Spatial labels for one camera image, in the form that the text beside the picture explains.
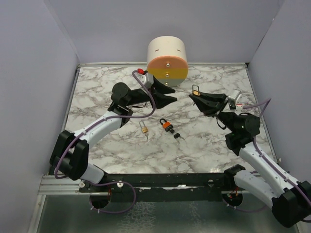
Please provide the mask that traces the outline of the brass padlock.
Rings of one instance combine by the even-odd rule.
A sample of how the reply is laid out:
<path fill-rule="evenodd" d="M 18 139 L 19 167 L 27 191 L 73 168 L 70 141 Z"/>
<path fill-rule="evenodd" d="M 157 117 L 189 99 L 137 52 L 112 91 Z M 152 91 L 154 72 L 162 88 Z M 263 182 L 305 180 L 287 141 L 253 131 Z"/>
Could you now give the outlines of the brass padlock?
<path fill-rule="evenodd" d="M 195 96 L 200 96 L 201 95 L 200 88 L 199 88 L 198 85 L 196 85 L 196 84 L 192 85 L 192 94 L 195 95 Z"/>
<path fill-rule="evenodd" d="M 145 123 L 144 123 L 143 120 L 141 120 L 141 121 L 139 122 L 139 125 L 140 125 L 140 128 L 141 128 L 142 133 L 148 133 L 148 128 L 146 127 L 146 125 L 145 125 Z"/>

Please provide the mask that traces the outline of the black keys of orange padlock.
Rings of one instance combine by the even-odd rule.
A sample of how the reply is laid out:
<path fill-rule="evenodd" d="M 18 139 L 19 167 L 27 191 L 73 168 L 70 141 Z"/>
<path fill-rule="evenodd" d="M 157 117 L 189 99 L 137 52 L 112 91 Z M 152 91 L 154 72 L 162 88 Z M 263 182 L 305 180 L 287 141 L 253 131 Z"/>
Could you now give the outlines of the black keys of orange padlock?
<path fill-rule="evenodd" d="M 177 133 L 174 129 L 171 129 L 170 133 L 173 135 L 174 139 L 177 141 L 178 144 L 180 143 L 179 142 L 180 139 L 184 140 L 184 138 L 181 136 L 181 134 Z"/>

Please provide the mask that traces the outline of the orange black padlock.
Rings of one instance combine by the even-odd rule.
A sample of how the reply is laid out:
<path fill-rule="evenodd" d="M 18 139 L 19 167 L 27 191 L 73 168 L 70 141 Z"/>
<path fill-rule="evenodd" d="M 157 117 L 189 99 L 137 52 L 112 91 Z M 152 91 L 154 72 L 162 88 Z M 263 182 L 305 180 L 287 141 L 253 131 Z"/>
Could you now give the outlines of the orange black padlock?
<path fill-rule="evenodd" d="M 164 118 L 161 118 L 159 120 L 159 123 L 162 125 L 163 129 L 166 132 L 169 132 L 170 130 L 173 129 L 173 125 L 170 122 L 168 122 L 166 119 L 164 119 Z"/>

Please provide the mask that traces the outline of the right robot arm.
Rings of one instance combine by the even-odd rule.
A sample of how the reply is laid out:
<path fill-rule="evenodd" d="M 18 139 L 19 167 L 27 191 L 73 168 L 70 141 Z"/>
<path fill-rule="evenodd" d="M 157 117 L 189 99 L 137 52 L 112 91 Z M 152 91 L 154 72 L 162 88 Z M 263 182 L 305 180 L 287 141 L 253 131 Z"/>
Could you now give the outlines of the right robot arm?
<path fill-rule="evenodd" d="M 250 106 L 235 103 L 240 114 L 223 109 L 233 99 L 225 94 L 210 94 L 194 90 L 189 95 L 194 104 L 207 117 L 215 117 L 222 123 L 223 130 L 229 129 L 225 142 L 229 150 L 249 163 L 261 176 L 241 169 L 223 178 L 229 190 L 236 187 L 247 190 L 268 206 L 276 220 L 284 227 L 298 222 L 308 222 L 311 215 L 311 184 L 301 182 L 283 170 L 273 159 L 266 155 L 256 143 L 260 133 L 260 117 L 244 112 Z"/>

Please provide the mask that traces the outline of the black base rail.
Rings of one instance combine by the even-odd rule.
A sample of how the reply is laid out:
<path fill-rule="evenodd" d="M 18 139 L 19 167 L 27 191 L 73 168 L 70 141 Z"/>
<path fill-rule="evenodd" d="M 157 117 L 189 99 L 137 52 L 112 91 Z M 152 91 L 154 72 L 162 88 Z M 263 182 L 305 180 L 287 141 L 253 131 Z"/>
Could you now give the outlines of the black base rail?
<path fill-rule="evenodd" d="M 99 185 L 86 182 L 76 194 L 89 194 L 92 201 L 99 202 L 224 200 L 239 206 L 243 195 L 233 174 L 242 170 L 242 166 L 236 165 L 224 173 L 106 174 Z"/>

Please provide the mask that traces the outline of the round three-drawer storage box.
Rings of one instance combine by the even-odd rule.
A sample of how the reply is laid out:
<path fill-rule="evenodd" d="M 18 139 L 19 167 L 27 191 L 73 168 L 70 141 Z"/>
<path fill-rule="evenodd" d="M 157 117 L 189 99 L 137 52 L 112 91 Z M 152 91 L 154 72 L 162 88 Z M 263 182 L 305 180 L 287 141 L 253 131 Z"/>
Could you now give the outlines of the round three-drawer storage box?
<path fill-rule="evenodd" d="M 153 39 L 147 49 L 147 71 L 168 87 L 180 85 L 188 75 L 184 42 L 174 36 Z"/>

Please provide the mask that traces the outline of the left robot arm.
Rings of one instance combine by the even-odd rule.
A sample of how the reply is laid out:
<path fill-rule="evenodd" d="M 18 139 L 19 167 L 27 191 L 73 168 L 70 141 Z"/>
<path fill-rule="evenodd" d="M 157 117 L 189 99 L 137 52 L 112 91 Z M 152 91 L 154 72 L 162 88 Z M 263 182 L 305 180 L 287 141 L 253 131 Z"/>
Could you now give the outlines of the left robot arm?
<path fill-rule="evenodd" d="M 136 76 L 137 73 L 135 70 L 132 75 L 140 84 L 139 89 L 132 90 L 123 82 L 116 83 L 112 88 L 112 103 L 103 116 L 73 133 L 64 130 L 59 134 L 50 158 L 56 179 L 83 180 L 98 192 L 105 190 L 105 172 L 88 161 L 90 148 L 124 126 L 129 119 L 135 118 L 130 106 L 149 102 L 154 112 L 177 101 L 177 98 L 170 96 L 175 92 L 173 88 L 162 84 L 146 71 L 141 78 Z"/>

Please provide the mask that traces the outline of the aluminium frame rail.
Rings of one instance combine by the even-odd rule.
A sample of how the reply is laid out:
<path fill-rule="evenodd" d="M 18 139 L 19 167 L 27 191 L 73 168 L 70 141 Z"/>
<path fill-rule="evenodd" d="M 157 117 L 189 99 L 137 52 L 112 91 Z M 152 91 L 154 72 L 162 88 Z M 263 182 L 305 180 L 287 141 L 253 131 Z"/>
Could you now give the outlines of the aluminium frame rail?
<path fill-rule="evenodd" d="M 53 175 L 44 175 L 41 179 L 39 195 L 76 195 L 79 194 L 79 181 L 69 178 L 56 179 Z"/>

